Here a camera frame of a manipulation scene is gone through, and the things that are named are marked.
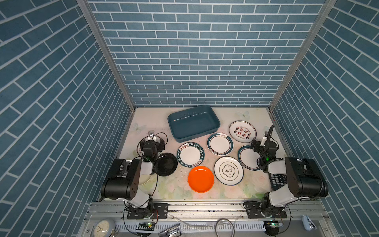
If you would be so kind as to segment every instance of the floral tablecloth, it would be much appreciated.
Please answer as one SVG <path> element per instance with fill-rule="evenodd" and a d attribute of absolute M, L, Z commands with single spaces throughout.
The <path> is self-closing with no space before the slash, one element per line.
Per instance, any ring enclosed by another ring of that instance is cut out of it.
<path fill-rule="evenodd" d="M 173 112 L 183 110 L 184 108 L 137 108 L 134 115 L 132 125 L 125 140 L 120 158 L 131 160 L 138 156 L 136 146 L 139 140 L 148 135 L 149 130 L 154 130 L 155 134 L 158 132 L 165 132 L 168 136 L 168 144 L 164 152 L 172 153 L 176 156 L 177 150 L 181 143 L 175 141 L 170 132 L 167 117 Z M 229 125 L 238 120 L 243 120 L 251 123 L 257 130 L 257 140 L 261 140 L 264 131 L 268 131 L 272 125 L 271 119 L 265 108 L 213 108 L 221 126 L 217 132 L 229 134 Z M 205 158 L 201 165 L 208 167 L 213 171 L 213 166 L 220 158 L 211 153 L 207 147 L 207 139 L 209 135 L 193 139 L 191 141 L 201 145 L 205 151 Z M 285 157 L 285 151 L 282 144 L 274 130 L 273 138 L 279 142 L 280 149 L 277 151 L 277 157 Z M 234 148 L 227 156 L 237 158 L 237 152 L 240 147 L 246 145 L 233 140 Z M 272 191 L 269 183 L 268 174 L 262 171 L 251 171 L 244 169 L 244 176 L 242 181 L 235 186 L 224 185 L 215 177 L 215 183 L 212 189 L 206 193 L 196 193 L 191 190 L 188 185 L 188 173 L 191 168 L 186 168 L 178 164 L 176 171 L 167 177 L 158 177 L 157 190 L 153 195 L 154 200 L 199 200 L 199 199 L 250 199 L 261 198 L 262 195 L 268 191 Z M 156 183 L 156 175 L 154 174 L 151 179 L 140 185 L 139 188 L 146 192 L 152 193 Z"/>

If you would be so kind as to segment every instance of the white plate with red chinese characters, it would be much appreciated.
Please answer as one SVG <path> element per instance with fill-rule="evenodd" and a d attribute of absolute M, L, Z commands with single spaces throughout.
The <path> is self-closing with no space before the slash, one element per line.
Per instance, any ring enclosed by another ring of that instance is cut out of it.
<path fill-rule="evenodd" d="M 236 185 L 243 178 L 243 168 L 234 158 L 224 156 L 218 159 L 213 167 L 216 178 L 223 184 Z"/>
<path fill-rule="evenodd" d="M 233 141 L 225 133 L 214 133 L 207 141 L 208 149 L 216 155 L 227 155 L 233 150 Z"/>
<path fill-rule="evenodd" d="M 250 143 L 257 137 L 254 126 L 245 121 L 235 121 L 229 126 L 231 137 L 242 143 Z"/>
<path fill-rule="evenodd" d="M 204 149 L 195 142 L 187 142 L 179 147 L 176 154 L 179 164 L 193 168 L 204 160 Z"/>

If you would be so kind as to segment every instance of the orange plate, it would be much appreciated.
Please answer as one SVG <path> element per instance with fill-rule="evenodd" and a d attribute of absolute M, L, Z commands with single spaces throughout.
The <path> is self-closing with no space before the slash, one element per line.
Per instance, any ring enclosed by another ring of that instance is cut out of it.
<path fill-rule="evenodd" d="M 189 186 L 198 193 L 208 192 L 214 183 L 215 178 L 212 171 L 205 166 L 193 168 L 188 175 Z"/>

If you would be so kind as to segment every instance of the clock face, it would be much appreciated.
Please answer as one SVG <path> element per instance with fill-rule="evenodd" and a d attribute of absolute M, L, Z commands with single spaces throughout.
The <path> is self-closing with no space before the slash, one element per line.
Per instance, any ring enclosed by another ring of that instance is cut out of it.
<path fill-rule="evenodd" d="M 109 230 L 110 229 L 110 225 L 109 225 L 109 222 L 106 221 L 106 220 L 103 220 L 103 221 L 100 221 L 94 228 L 93 230 L 93 235 L 94 237 L 105 237 L 108 234 L 108 236 L 110 235 L 110 231 L 112 230 Z"/>

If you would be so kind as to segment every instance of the calculator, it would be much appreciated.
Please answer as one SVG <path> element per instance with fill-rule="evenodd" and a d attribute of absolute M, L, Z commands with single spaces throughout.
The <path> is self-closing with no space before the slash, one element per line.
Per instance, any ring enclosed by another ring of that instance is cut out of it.
<path fill-rule="evenodd" d="M 286 174 L 269 174 L 271 188 L 275 191 L 287 184 Z"/>

